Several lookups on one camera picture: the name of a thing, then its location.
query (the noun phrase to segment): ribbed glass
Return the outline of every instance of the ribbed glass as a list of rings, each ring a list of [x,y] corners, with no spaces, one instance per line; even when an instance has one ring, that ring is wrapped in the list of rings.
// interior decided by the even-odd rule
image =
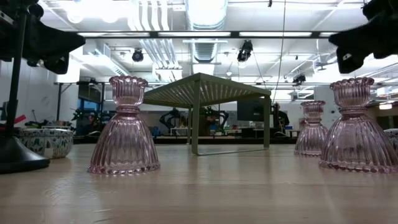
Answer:
[[[341,118],[326,139],[320,166],[357,172],[396,172],[398,157],[380,126],[367,115],[372,78],[350,78],[330,85]]]
[[[295,155],[320,156],[328,129],[321,124],[324,101],[310,101],[301,104],[305,117],[305,126],[297,138]]]
[[[139,116],[147,82],[122,76],[109,79],[116,115],[104,128],[95,146],[89,172],[133,174],[160,167],[152,135]]]

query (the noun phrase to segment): ventilation duct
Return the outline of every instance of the ventilation duct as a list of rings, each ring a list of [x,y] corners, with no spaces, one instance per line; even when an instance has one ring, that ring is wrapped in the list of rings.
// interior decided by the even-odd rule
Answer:
[[[188,25],[191,30],[223,30],[228,0],[185,0]],[[192,44],[194,58],[210,63],[217,53],[217,44]]]

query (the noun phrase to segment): floral ceramic bowl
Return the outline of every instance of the floral ceramic bowl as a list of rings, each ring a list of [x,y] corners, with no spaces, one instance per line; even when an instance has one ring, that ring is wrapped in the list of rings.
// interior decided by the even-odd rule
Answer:
[[[62,129],[25,129],[21,142],[35,153],[49,159],[65,158],[73,146],[73,132]]]

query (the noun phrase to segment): ceiling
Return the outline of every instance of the ceiling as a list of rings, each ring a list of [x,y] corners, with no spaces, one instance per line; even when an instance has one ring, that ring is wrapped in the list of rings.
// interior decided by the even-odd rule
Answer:
[[[74,24],[68,20],[68,12],[74,4],[71,0],[55,1],[40,0],[45,9],[42,22],[50,27],[67,31],[93,32],[93,31],[130,31],[127,24],[130,15],[134,14],[131,1],[95,1],[96,9],[84,11],[84,19]],[[211,4],[210,0],[201,0],[204,4]],[[149,1],[149,24],[154,30],[150,19],[152,16],[152,2],[157,2],[159,7],[163,1]],[[362,15],[362,0],[273,0],[272,7],[268,1],[256,0],[229,0],[226,9],[224,30],[239,31],[339,31],[350,29],[367,22]],[[189,30],[184,0],[168,0],[167,22],[170,30]],[[106,15],[117,15],[114,23],[103,21]],[[234,81],[243,83],[268,83],[268,88],[274,88],[275,82],[292,82],[294,76],[305,74],[307,83],[331,83],[342,78],[358,77],[383,69],[398,62],[396,56],[375,60],[372,56],[366,59],[362,68],[351,73],[340,75],[337,64],[325,66],[326,70],[317,71],[314,62],[326,62],[333,58],[335,47],[327,39],[252,39],[252,56],[246,65],[238,66],[237,52],[244,39],[225,39],[225,43],[218,44],[215,59],[211,62],[213,75],[226,77],[227,72]],[[90,39],[87,45],[101,48],[104,44],[111,49],[110,56],[123,70],[148,79],[150,82],[162,82],[154,75],[153,61],[143,50],[144,60],[133,62],[131,59],[135,48],[143,48],[139,39]],[[194,64],[197,62],[192,57],[191,44],[183,43],[182,39],[172,39],[172,45],[181,66],[182,77],[194,73]],[[92,47],[85,47],[85,53],[92,51]],[[90,60],[76,57],[82,64],[81,76],[95,77],[97,80],[107,80],[113,76],[111,70],[103,69],[101,63],[92,63]],[[396,81],[394,70],[388,73],[375,75],[376,82]]]

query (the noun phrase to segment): black stand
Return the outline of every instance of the black stand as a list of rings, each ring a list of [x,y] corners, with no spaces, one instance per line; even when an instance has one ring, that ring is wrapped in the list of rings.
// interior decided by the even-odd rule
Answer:
[[[16,52],[12,67],[9,106],[7,107],[6,135],[0,137],[0,174],[24,172],[48,167],[50,160],[37,155],[26,148],[18,138],[14,137],[14,120],[17,109],[19,72],[21,70],[22,51],[28,6],[21,4],[17,30]]]

